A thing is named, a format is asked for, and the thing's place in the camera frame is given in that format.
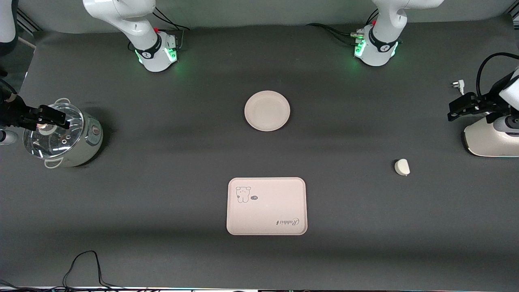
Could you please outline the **silver steel pot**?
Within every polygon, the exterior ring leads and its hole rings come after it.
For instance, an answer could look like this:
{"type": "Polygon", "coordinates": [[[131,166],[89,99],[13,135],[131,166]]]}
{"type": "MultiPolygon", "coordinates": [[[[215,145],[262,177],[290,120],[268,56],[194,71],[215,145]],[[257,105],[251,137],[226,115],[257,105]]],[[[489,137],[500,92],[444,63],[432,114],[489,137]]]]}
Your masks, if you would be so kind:
{"type": "MultiPolygon", "coordinates": [[[[67,98],[58,99],[54,103],[60,101],[71,103],[67,98]]],[[[88,114],[86,111],[81,112],[84,116],[84,126],[83,134],[79,141],[76,142],[70,150],[59,157],[42,159],[46,168],[76,167],[85,164],[99,150],[103,140],[103,128],[96,118],[88,114]]]]}

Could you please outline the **white rounded appliance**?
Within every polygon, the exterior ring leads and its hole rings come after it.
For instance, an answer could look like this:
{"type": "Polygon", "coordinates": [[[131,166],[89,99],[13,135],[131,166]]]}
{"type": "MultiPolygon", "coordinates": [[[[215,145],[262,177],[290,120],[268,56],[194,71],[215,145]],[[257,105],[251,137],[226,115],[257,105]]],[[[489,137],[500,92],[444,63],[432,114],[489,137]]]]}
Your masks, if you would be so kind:
{"type": "Polygon", "coordinates": [[[463,137],[468,151],[477,157],[519,157],[519,133],[497,131],[486,118],[467,126],[463,137]]]}

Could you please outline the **beige rectangular printed tray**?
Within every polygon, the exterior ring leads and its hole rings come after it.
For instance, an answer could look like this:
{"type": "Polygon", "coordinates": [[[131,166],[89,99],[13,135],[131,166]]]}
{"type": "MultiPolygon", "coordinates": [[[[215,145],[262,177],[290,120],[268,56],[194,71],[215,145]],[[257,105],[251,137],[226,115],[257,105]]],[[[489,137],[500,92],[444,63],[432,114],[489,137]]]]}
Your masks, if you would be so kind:
{"type": "Polygon", "coordinates": [[[226,228],[235,236],[300,236],[308,228],[306,183],[299,177],[233,178],[226,228]]]}

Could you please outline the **round beige plate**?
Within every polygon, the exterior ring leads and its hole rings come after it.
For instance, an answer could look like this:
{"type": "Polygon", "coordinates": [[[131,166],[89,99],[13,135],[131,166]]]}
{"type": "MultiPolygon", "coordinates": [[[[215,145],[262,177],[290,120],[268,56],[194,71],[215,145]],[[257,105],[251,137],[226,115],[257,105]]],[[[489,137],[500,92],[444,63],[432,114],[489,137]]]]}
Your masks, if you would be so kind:
{"type": "Polygon", "coordinates": [[[244,106],[248,124],[258,131],[271,132],[282,128],[289,120],[290,104],[282,94],[265,90],[253,94],[244,106]]]}

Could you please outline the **dark grey table mat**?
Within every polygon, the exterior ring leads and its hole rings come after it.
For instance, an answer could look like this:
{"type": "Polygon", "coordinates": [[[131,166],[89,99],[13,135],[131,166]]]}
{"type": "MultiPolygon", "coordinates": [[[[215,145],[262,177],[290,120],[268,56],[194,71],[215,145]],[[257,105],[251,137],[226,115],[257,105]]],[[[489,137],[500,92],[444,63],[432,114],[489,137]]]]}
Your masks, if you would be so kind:
{"type": "Polygon", "coordinates": [[[195,28],[151,73],[121,33],[40,33],[20,95],[69,98],[105,139],[54,170],[0,146],[0,279],[58,286],[94,250],[126,287],[519,291],[519,159],[472,156],[474,118],[446,117],[514,37],[508,15],[411,23],[371,68],[322,28],[195,28]],[[291,107],[277,131],[245,120],[265,90],[291,107]],[[229,181],[274,177],[305,181],[307,231],[228,233],[229,181]]]}

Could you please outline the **aluminium frame rail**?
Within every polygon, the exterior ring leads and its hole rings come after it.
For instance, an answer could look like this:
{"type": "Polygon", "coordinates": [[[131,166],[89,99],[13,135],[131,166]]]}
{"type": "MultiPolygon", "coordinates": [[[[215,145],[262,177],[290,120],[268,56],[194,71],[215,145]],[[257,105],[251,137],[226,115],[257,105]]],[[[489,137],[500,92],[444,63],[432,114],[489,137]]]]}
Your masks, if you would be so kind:
{"type": "Polygon", "coordinates": [[[20,8],[17,9],[17,24],[30,35],[42,31],[42,28],[20,8]]]}

